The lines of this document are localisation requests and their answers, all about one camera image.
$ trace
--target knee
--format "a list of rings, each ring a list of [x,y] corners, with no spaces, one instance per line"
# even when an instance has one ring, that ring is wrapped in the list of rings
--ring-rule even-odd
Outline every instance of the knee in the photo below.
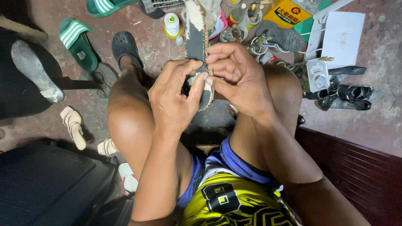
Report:
[[[121,96],[109,104],[107,123],[113,140],[132,139],[152,133],[154,117],[144,101]]]
[[[279,65],[264,65],[265,78],[270,92],[280,92],[286,103],[301,103],[302,88],[296,75],[289,69]]]

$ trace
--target fingernail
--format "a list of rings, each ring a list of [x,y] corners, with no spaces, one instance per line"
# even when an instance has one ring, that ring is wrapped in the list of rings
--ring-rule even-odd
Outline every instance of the fingernail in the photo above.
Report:
[[[212,86],[213,81],[211,78],[207,78],[205,81],[207,82],[208,85]]]
[[[209,76],[208,72],[205,72],[205,74],[204,74],[204,81],[205,81],[205,79],[208,78],[208,76]]]

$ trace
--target white stripe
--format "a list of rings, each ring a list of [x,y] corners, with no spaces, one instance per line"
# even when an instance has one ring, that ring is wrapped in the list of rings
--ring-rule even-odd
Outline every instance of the white stripe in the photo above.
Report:
[[[101,10],[102,12],[106,12],[106,11],[103,9],[102,5],[99,3],[99,0],[95,0],[95,2],[96,2],[96,4],[98,5],[98,7],[100,8],[100,10]]]
[[[71,39],[71,37],[74,38],[74,36],[73,36],[74,32],[78,29],[81,29],[82,27],[84,27],[84,26],[82,26],[81,24],[78,24],[78,26],[75,26],[74,29],[69,32],[68,36],[64,40],[62,40],[62,42],[66,43],[66,42],[68,42],[68,40]]]
[[[98,1],[100,2],[100,4],[102,4],[104,10],[110,11],[110,9],[108,7],[106,7],[106,5],[103,3],[102,0],[98,0]]]
[[[68,28],[68,30],[61,36],[60,39],[63,41],[64,38],[68,35],[68,33],[70,33],[71,30],[74,29],[74,27],[75,27],[76,25],[79,25],[79,23],[78,23],[78,22],[74,22],[72,25],[70,25],[70,27]]]
[[[62,42],[63,42],[63,43],[67,42],[67,41],[71,38],[71,35],[72,35],[77,29],[79,29],[79,28],[81,28],[81,27],[83,27],[81,24],[76,25],[76,26],[74,27],[74,29],[72,29],[71,31],[69,31],[69,32],[67,33],[67,36],[62,40]]]
[[[80,33],[80,31],[82,31],[82,30],[84,30],[84,29],[86,29],[86,27],[81,27],[80,29],[78,29],[78,30],[74,33],[74,36],[73,36],[73,37],[75,37],[77,34]],[[70,39],[70,40],[65,44],[65,46],[67,47],[73,40],[74,40],[74,38]]]
[[[103,2],[105,3],[105,5],[106,5],[107,7],[109,7],[110,9],[113,9],[113,8],[114,8],[114,7],[111,6],[106,0],[101,0],[101,1],[103,1]]]

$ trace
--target glue can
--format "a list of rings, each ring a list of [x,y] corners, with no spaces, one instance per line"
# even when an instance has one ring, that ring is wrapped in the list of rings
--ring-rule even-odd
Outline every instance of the glue can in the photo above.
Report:
[[[263,20],[273,21],[280,28],[292,28],[314,15],[320,3],[321,0],[275,0]]]
[[[240,7],[234,8],[228,16],[228,25],[233,26],[240,23],[246,13],[246,4],[244,3]]]

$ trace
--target beige heeled sandal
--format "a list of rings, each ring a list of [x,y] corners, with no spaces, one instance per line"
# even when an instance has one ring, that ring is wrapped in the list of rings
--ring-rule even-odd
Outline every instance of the beige heeled sandal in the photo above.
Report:
[[[106,138],[104,142],[98,144],[98,153],[100,155],[108,156],[116,152],[120,151],[112,141],[112,138]]]
[[[84,150],[86,148],[86,141],[82,136],[82,117],[78,111],[68,106],[61,111],[60,116],[63,119],[63,125],[67,126],[68,133],[77,148]]]

